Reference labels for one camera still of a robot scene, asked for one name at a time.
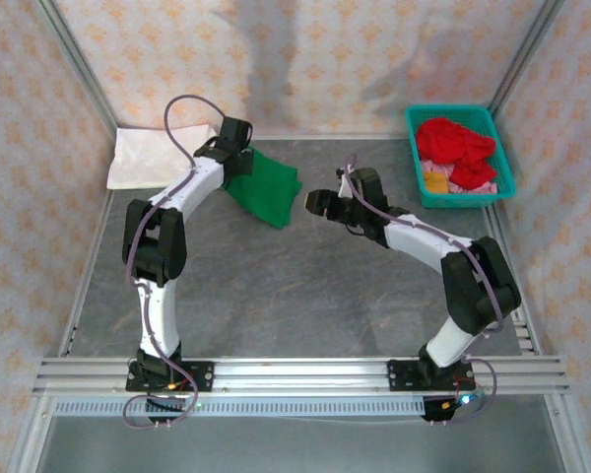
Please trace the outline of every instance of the patterned wallpaper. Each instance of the patterned wallpaper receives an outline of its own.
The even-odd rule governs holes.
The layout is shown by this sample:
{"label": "patterned wallpaper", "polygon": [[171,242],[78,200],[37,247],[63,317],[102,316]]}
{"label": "patterned wallpaper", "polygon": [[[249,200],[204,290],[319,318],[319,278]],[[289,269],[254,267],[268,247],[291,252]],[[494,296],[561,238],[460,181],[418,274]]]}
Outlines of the patterned wallpaper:
{"label": "patterned wallpaper", "polygon": [[58,343],[111,139],[31,0],[0,0],[0,472]]}
{"label": "patterned wallpaper", "polygon": [[591,0],[565,2],[498,124],[517,162],[511,247],[591,443]]}
{"label": "patterned wallpaper", "polygon": [[317,134],[402,133],[407,104],[490,101],[543,1],[56,3],[123,125],[161,127],[194,92],[257,132]]}

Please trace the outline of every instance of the gray floor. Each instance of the gray floor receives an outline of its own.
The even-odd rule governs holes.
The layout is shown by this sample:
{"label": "gray floor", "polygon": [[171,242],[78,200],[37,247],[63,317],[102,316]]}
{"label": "gray floor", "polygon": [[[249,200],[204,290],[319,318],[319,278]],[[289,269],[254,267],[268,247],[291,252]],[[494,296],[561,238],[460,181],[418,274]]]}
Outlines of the gray floor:
{"label": "gray floor", "polygon": [[119,418],[58,418],[37,472],[564,471],[542,396],[498,396],[482,416],[447,428],[370,420],[197,417],[135,432]]}
{"label": "gray floor", "polygon": [[[467,237],[486,234],[482,212],[427,210],[419,200],[406,141],[268,141],[255,146],[295,166],[303,183],[292,224],[256,220],[224,192],[211,194],[186,225],[188,261],[177,283],[177,328],[186,357],[412,356],[446,317],[440,276],[312,216],[304,195],[337,189],[349,153],[381,176],[391,205]],[[140,340],[138,296],[124,283],[121,242],[127,204],[156,192],[114,193],[71,354],[133,356]],[[519,353],[514,328],[478,349]]]}

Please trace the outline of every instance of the plastic basket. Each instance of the plastic basket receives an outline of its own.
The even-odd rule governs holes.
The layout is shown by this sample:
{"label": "plastic basket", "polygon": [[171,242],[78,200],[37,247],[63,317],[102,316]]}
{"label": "plastic basket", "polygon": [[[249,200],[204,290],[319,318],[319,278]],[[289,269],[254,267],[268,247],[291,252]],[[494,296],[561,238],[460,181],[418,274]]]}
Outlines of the plastic basket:
{"label": "plastic basket", "polygon": [[[459,123],[480,135],[494,138],[496,147],[494,154],[488,158],[488,163],[496,170],[496,178],[493,182],[497,184],[497,194],[434,194],[427,191],[418,147],[416,146],[416,132],[427,120],[439,116]],[[407,118],[410,144],[423,206],[428,208],[486,207],[497,200],[507,199],[514,195],[516,185],[512,178],[512,172],[510,172],[510,166],[496,134],[493,118],[484,107],[479,105],[412,105],[405,111],[405,117]]]}

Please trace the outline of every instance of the red cloth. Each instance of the red cloth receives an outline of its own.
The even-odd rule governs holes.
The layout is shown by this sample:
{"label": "red cloth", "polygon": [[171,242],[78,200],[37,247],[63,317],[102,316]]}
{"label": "red cloth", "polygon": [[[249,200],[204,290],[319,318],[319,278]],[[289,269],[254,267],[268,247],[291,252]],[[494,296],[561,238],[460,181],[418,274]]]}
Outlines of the red cloth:
{"label": "red cloth", "polygon": [[482,136],[447,118],[432,118],[416,133],[421,160],[438,165],[455,165],[450,180],[465,189],[475,189],[496,177],[486,163],[494,153],[493,138]]}

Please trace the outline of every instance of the white cloth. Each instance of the white cloth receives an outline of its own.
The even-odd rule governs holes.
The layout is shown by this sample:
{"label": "white cloth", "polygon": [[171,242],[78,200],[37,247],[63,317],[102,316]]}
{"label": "white cloth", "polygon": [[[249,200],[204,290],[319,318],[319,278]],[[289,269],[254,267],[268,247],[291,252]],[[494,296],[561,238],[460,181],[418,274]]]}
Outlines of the white cloth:
{"label": "white cloth", "polygon": [[[210,125],[173,130],[191,155],[216,135]],[[161,130],[118,128],[114,160],[107,175],[108,189],[167,187],[188,170],[188,159]]]}

